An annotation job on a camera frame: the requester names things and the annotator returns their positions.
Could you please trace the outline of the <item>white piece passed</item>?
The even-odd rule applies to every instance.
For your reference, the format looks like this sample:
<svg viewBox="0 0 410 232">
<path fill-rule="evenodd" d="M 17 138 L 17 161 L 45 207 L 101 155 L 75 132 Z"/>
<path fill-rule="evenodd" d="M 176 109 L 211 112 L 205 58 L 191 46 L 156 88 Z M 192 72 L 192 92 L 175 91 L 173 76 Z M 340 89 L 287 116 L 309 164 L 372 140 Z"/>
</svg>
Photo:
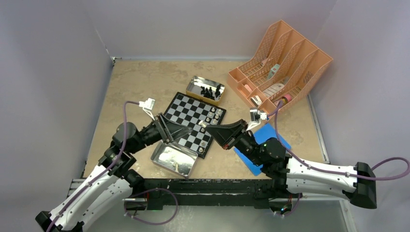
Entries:
<svg viewBox="0 0 410 232">
<path fill-rule="evenodd" d="M 201 121 L 198 122 L 198 125 L 201 126 L 202 128 L 206 128 L 207 125 L 208 125 L 208 123 L 205 122 L 205 121 L 203 121 L 203 120 L 201 120 Z"/>
</svg>

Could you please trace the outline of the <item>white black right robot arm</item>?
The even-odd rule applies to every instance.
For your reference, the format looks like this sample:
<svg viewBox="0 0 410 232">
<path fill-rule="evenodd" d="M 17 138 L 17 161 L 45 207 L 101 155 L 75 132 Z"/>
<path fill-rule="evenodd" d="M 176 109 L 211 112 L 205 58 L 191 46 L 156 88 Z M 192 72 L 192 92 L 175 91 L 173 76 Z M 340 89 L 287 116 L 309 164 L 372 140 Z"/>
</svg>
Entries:
<svg viewBox="0 0 410 232">
<path fill-rule="evenodd" d="M 336 166 L 298 158 L 287 152 L 277 138 L 257 143 L 242 119 L 226 125 L 208 124 L 203 128 L 222 149 L 236 148 L 273 179 L 271 190 L 276 196 L 302 192 L 328 194 L 347 199 L 357 207 L 377 208 L 375 175 L 367 163 Z"/>
</svg>

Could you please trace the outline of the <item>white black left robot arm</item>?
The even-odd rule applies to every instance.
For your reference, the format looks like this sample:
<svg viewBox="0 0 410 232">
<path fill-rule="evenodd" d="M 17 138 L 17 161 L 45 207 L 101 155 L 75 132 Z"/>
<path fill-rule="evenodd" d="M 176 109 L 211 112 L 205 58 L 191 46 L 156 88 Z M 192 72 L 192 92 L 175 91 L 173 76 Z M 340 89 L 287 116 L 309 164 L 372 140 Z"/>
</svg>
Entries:
<svg viewBox="0 0 410 232">
<path fill-rule="evenodd" d="M 86 216 L 95 216 L 95 209 L 108 209 L 110 200 L 120 196 L 140 197 L 145 179 L 131 166 L 133 154 L 158 141 L 173 142 L 192 132 L 192 128 L 168 120 L 158 114 L 151 123 L 138 130 L 125 121 L 117 128 L 110 147 L 99 159 L 88 178 L 63 203 L 52 211 L 41 211 L 35 218 L 45 232 L 81 232 Z"/>
</svg>

